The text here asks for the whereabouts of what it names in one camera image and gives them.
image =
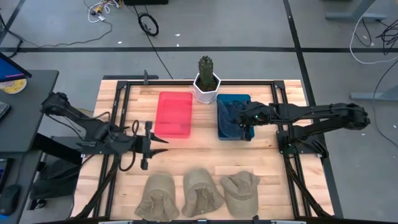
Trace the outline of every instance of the computer mouse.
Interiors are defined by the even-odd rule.
[[[0,215],[11,215],[18,205],[21,187],[13,184],[4,188],[0,195]]]

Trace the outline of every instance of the monitor screen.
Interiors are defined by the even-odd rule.
[[[29,72],[18,66],[11,59],[0,54],[0,82],[30,78],[31,76]]]

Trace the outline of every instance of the gray floor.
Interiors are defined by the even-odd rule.
[[[89,4],[95,0],[86,0]],[[325,10],[352,9],[357,1],[290,0],[290,6],[302,47],[348,47],[353,25],[324,19]],[[2,0],[6,20],[17,1]],[[158,20],[160,34],[153,38],[156,47],[261,46],[293,47],[292,36],[282,1],[239,0],[170,0],[166,6],[148,6]],[[371,12],[383,12],[386,23],[397,19],[395,0],[376,1]],[[137,25],[136,17],[126,8],[111,9],[105,14],[113,31],[103,39],[72,47],[150,47]],[[375,39],[384,29],[369,24]],[[11,30],[38,45],[74,42],[97,37],[109,29],[107,24],[90,24],[83,1],[27,0]],[[359,26],[358,35],[367,35]],[[7,35],[1,47],[13,47],[16,40]],[[362,47],[355,40],[355,47]],[[215,61],[221,78],[301,79],[296,53],[282,52],[161,52],[160,57],[174,78],[194,77],[202,55]],[[361,60],[385,60],[396,55],[358,54]],[[377,80],[391,63],[361,65],[347,53],[304,54],[317,104],[353,102],[351,91],[373,91]],[[14,60],[26,69],[56,69],[60,76],[55,91],[65,92],[74,106],[95,107],[103,75],[138,75],[146,69],[161,79],[168,79],[165,69],[153,52],[94,53],[24,53]],[[390,71],[380,89],[398,82],[398,67]],[[374,126],[371,104],[355,102],[369,112],[372,125],[362,131],[339,130],[326,135],[331,163],[345,218],[398,222],[398,149],[383,139]],[[396,103],[376,103],[377,121],[393,140],[398,138]],[[39,130],[45,135],[72,136],[73,133],[51,120],[44,119]],[[25,212],[21,223],[60,220],[69,213],[70,198],[54,200],[52,207]]]

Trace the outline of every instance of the desk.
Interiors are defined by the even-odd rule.
[[[0,101],[11,105],[11,110],[0,122],[0,157],[14,159],[6,186],[21,186],[17,210],[2,224],[19,223],[29,191],[36,175],[42,151],[31,151],[43,114],[41,103],[52,92],[58,78],[55,70],[31,70],[26,88],[15,95],[0,91]]]
[[[157,101],[162,91],[190,91],[192,85],[181,85],[186,80],[156,80],[150,84],[134,85],[129,89],[129,99],[126,111],[126,126],[130,126],[135,119],[141,121],[155,121]],[[240,83],[250,85],[221,85],[219,93],[244,93],[250,94],[252,101],[260,101],[264,104],[273,102],[271,87],[260,84],[261,80],[248,80]],[[105,111],[112,112],[117,80],[103,80],[99,88],[95,107],[95,114]],[[306,105],[302,85],[299,80],[286,80],[285,92],[289,103]],[[116,124],[119,125],[122,115],[124,91],[119,100],[116,113]],[[300,121],[300,125],[310,124],[310,121]],[[134,211],[141,201],[144,185],[149,175],[157,172],[167,172],[173,175],[176,185],[176,204],[181,210],[184,205],[183,175],[192,167],[204,167],[213,176],[217,187],[223,193],[220,178],[223,175],[236,174],[247,170],[261,178],[259,191],[259,218],[261,220],[292,219],[292,204],[289,196],[284,160],[278,150],[275,132],[276,125],[256,126],[255,137],[251,142],[244,141],[220,141],[217,137],[216,105],[203,105],[193,100],[192,130],[188,139],[164,138],[169,144],[152,142],[153,149],[168,148],[168,152],[156,155],[149,159],[149,169],[141,170],[139,161],[141,155],[137,155],[136,164],[127,172],[118,171],[116,187],[113,195],[111,220],[140,220]],[[333,214],[331,199],[321,160],[315,154],[301,154],[301,164],[307,188],[328,212]],[[123,155],[122,167],[127,167],[132,155]],[[87,204],[95,192],[102,156],[94,156],[81,169],[80,177],[75,192],[75,207],[72,216],[79,213]],[[304,215],[303,203],[297,188],[298,208]],[[107,193],[103,195],[101,212],[103,215]],[[224,204],[217,211],[201,216],[187,218],[180,213],[178,220],[206,218],[208,220],[232,220],[234,219]]]

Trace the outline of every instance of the red plastic tray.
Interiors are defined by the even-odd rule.
[[[159,94],[155,135],[167,138],[187,138],[191,134],[192,93],[167,92]]]

